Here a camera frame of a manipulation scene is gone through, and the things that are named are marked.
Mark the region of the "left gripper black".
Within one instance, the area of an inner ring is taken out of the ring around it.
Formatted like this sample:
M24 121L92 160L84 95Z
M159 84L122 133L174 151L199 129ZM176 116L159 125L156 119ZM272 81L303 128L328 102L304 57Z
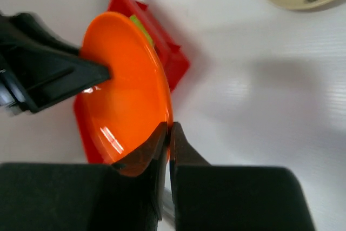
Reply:
M110 77L106 66L80 57L35 15L1 14L1 107L13 115L38 113Z

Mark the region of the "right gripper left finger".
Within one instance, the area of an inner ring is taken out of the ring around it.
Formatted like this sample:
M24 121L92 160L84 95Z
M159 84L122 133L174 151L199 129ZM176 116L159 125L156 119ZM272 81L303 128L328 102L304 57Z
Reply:
M113 164L1 164L1 230L156 230L167 131Z

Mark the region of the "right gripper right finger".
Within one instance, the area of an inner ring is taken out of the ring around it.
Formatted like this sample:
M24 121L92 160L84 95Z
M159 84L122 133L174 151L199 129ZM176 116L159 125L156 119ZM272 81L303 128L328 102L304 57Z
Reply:
M314 230L291 170L213 166L176 122L170 134L170 178L177 230Z

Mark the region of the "orange plate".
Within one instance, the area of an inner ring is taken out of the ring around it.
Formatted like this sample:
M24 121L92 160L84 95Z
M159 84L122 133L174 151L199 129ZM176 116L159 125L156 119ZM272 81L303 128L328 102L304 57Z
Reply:
M135 177L165 173L173 123L170 89L152 44L126 16L105 12L89 25L81 54L106 65L110 78L82 92L85 124L106 164Z

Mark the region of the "green plate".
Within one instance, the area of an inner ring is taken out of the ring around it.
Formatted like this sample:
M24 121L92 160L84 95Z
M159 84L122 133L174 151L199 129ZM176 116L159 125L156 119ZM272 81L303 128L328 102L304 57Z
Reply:
M144 25L138 19L138 17L136 15L131 15L129 17L129 19L140 29L140 31L145 35L145 37L148 40L148 42L154 47L155 44L154 44L153 39L151 38L150 34L148 33L148 31L146 30Z

